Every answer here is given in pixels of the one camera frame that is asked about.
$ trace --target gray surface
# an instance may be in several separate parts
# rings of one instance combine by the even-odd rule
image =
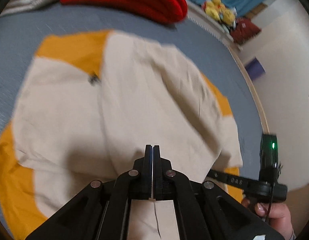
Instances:
[[[60,4],[0,18],[0,133],[11,117],[32,55],[45,36],[109,28],[173,43],[198,66],[230,102],[244,162],[241,174],[258,178],[262,127],[248,86],[228,49],[189,20],[164,27],[113,9]]]

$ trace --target wooden trim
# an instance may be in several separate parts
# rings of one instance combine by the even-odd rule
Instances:
[[[265,115],[265,111],[262,107],[261,101],[258,97],[257,91],[244,67],[244,65],[242,64],[241,60],[239,59],[238,55],[235,53],[235,51],[232,48],[228,48],[230,53],[232,54],[232,57],[234,58],[235,62],[238,65],[238,68],[240,69],[242,76],[244,76],[244,79],[249,87],[250,93],[253,96],[253,100],[255,101],[258,113],[259,113],[259,117],[260,117],[260,122],[261,122],[261,126],[263,129],[264,133],[269,133],[269,127],[268,127],[268,123],[267,123],[267,119],[266,119],[266,115]]]

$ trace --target metal pin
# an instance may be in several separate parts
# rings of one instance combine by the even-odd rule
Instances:
[[[90,183],[90,186],[93,188],[100,187],[101,182],[99,180],[94,180],[93,182]]]
[[[207,188],[207,189],[212,189],[214,187],[214,184],[211,181],[205,181],[204,187]]]
[[[176,176],[176,172],[174,170],[168,170],[168,171],[166,171],[166,175],[168,177],[174,177],[174,176]]]
[[[130,170],[129,171],[129,175],[132,176],[132,177],[137,176],[138,174],[139,174],[139,171],[137,171],[137,170]]]

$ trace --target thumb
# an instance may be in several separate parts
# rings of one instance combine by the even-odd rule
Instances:
[[[259,216],[264,217],[268,213],[268,207],[269,207],[269,204],[258,203],[255,206],[255,211]],[[271,205],[269,218],[277,219],[277,218],[285,218],[285,217],[288,217],[288,216],[290,216],[290,211],[289,211],[286,204],[284,204],[284,203],[273,203]]]

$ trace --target hand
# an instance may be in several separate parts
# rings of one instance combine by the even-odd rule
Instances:
[[[244,198],[241,202],[244,207],[248,207],[250,201]],[[260,217],[267,215],[269,204],[258,203],[255,205],[255,212]],[[270,226],[279,232],[285,240],[290,240],[293,235],[290,211],[284,203],[273,203],[269,214]]]

